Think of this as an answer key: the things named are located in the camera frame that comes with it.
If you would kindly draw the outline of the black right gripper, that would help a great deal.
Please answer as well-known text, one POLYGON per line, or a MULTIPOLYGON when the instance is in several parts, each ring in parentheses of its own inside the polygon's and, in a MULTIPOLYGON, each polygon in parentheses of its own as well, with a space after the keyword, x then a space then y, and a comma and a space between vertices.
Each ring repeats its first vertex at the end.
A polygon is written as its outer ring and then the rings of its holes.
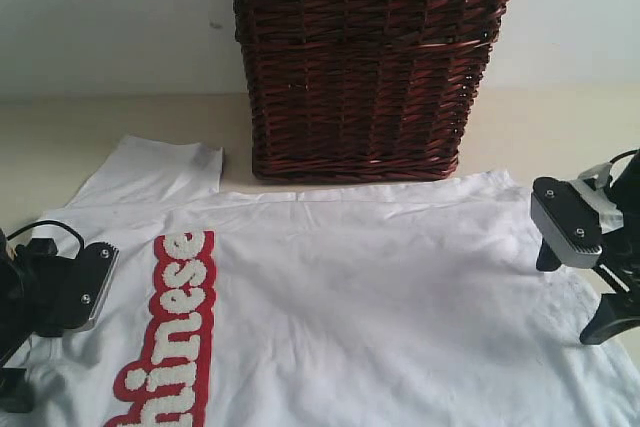
MULTIPOLYGON (((604 186, 606 198, 621 215, 619 228, 603 234, 603 254, 599 259, 600 276, 616 293, 601 296, 599 306, 583 331, 580 342, 600 345, 639 326, 639 150, 618 154, 611 165, 629 157, 622 172, 608 174, 604 186)), ((555 272, 562 265, 549 244, 543 240, 536 260, 539 272, 555 272)))

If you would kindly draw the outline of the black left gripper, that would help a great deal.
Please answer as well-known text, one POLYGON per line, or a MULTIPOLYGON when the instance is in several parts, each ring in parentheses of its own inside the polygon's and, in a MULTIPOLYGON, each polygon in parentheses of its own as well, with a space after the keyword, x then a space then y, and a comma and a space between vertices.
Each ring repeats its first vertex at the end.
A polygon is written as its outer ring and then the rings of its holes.
POLYGON ((1 410, 30 412, 34 394, 24 368, 7 362, 33 335, 60 337, 71 326, 63 309, 63 283, 72 261, 51 239, 10 245, 1 236, 1 410))

